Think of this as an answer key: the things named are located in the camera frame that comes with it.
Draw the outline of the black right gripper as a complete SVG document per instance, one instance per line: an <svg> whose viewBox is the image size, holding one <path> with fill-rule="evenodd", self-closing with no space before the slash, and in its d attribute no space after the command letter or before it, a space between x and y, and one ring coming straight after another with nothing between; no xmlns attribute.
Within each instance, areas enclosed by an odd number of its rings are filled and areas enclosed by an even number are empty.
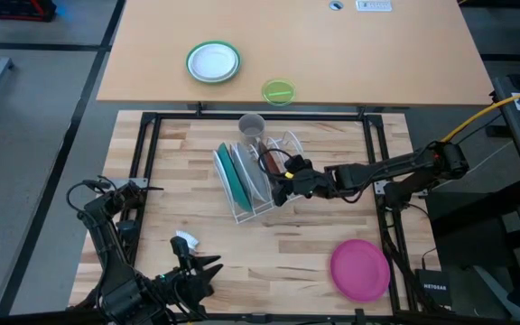
<svg viewBox="0 0 520 325"><path fill-rule="evenodd" d="M288 200L288 189L280 181L290 181L292 192L307 199L319 197L333 199L336 197L334 180L330 172L319 172L313 168L312 161L301 155L294 155L285 163L285 177L269 174L268 179L273 186L271 189L274 205L281 207Z"/></svg>

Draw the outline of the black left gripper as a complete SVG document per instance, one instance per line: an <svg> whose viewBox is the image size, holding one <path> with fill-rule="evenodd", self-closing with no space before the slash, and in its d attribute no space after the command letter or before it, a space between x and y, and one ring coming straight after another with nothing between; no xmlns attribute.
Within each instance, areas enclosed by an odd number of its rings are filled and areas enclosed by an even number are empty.
<svg viewBox="0 0 520 325"><path fill-rule="evenodd" d="M183 237L173 237L171 246L172 252L178 257L179 265L166 274L157 275L154 280L156 286L168 304L177 304L181 310L198 311L199 303L192 295L190 281L194 276L202 290L211 290L211 280L223 268L223 264L203 268L218 261L221 256L195 256Z"/></svg>

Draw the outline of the small red patterned dish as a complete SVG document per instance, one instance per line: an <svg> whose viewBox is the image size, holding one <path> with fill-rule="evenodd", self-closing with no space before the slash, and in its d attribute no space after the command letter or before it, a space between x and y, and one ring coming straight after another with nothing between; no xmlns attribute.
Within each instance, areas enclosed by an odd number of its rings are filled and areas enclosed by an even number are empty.
<svg viewBox="0 0 520 325"><path fill-rule="evenodd" d="M261 164L263 165L264 169L271 174L279 174L280 169L276 164L276 161L272 156L272 153L268 151L267 146L264 143L260 142L258 144L258 150L260 153Z"/></svg>

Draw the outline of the white round plate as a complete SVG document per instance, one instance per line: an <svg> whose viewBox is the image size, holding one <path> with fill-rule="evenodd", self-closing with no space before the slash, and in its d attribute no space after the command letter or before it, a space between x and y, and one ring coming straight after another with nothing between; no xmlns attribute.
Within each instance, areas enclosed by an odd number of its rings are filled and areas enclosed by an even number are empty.
<svg viewBox="0 0 520 325"><path fill-rule="evenodd" d="M253 155L241 143L231 146L232 158L237 175L254 199L262 202L271 200L270 188Z"/></svg>

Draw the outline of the teal round plate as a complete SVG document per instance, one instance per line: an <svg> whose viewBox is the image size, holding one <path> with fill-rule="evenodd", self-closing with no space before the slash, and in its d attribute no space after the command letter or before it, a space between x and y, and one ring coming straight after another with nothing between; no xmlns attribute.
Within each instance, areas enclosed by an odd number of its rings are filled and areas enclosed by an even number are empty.
<svg viewBox="0 0 520 325"><path fill-rule="evenodd" d="M227 181L230 187L232 197L236 204L244 211L251 212L252 205L246 195L246 191L242 182L238 178L235 164L229 154L228 147L225 143L221 143L218 147L218 157L221 161L222 168L227 175Z"/></svg>

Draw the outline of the white dish brush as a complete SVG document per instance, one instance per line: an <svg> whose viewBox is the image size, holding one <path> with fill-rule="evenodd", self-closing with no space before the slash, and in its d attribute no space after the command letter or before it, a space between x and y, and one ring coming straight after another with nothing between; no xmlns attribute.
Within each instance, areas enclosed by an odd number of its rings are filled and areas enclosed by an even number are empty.
<svg viewBox="0 0 520 325"><path fill-rule="evenodd" d="M191 251L195 251L198 244L200 243L196 237L182 230L177 230L176 236L183 238L187 242L188 248Z"/></svg>

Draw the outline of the grey floral print mug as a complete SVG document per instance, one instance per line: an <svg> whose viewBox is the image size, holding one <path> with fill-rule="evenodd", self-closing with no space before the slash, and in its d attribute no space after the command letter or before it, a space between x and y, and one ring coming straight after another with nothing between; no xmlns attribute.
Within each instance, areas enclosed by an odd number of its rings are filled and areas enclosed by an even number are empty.
<svg viewBox="0 0 520 325"><path fill-rule="evenodd" d="M265 138L265 120L258 114L242 115L237 126L243 144L256 145Z"/></svg>

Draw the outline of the green transparent round lid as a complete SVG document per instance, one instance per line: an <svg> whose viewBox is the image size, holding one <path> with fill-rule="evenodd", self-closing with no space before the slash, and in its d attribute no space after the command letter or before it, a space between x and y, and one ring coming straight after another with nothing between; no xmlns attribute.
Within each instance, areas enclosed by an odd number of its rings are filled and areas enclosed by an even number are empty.
<svg viewBox="0 0 520 325"><path fill-rule="evenodd" d="M269 79L262 86L262 98L273 106L287 106L296 97L296 87L288 79Z"/></svg>

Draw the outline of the pink round plate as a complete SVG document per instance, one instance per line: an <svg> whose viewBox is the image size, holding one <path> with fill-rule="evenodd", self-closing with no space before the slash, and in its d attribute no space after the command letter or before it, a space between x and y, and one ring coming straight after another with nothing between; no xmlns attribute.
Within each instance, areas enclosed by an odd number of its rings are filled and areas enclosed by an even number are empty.
<svg viewBox="0 0 520 325"><path fill-rule="evenodd" d="M333 250L329 265L338 291L354 302L375 302L390 284L390 268L383 252L366 240L340 243Z"/></svg>

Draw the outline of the beige wooden desk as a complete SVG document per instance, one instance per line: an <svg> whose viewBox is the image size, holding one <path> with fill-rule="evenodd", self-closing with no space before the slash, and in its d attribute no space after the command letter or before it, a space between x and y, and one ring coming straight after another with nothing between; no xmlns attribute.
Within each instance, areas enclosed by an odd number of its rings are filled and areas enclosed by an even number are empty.
<svg viewBox="0 0 520 325"><path fill-rule="evenodd" d="M126 0L101 101L252 103L270 79L288 79L298 104L484 106L492 84L456 0L392 0L360 12L356 0ZM189 51L232 44L230 81L187 71Z"/></svg>

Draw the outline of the black Netgear network box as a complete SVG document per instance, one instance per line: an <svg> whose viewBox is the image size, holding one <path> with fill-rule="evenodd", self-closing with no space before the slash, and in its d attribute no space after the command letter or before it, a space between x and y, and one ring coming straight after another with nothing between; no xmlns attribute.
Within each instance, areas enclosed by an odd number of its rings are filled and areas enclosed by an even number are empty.
<svg viewBox="0 0 520 325"><path fill-rule="evenodd" d="M415 271L423 289L441 306L451 307L450 279L447 273L427 269Z"/></svg>

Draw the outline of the white power strip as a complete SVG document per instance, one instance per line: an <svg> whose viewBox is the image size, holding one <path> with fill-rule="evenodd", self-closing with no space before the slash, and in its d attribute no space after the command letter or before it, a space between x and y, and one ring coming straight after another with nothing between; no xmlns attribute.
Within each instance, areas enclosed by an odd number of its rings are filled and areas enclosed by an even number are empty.
<svg viewBox="0 0 520 325"><path fill-rule="evenodd" d="M393 10L391 0L356 0L356 8L359 12L391 12Z"/></svg>

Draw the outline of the red and black toolbox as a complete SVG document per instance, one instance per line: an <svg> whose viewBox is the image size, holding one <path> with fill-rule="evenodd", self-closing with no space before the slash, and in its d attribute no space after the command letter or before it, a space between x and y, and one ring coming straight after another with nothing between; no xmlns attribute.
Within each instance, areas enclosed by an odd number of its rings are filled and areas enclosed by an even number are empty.
<svg viewBox="0 0 520 325"><path fill-rule="evenodd" d="M52 0L0 0L0 20L50 22L57 5Z"/></svg>

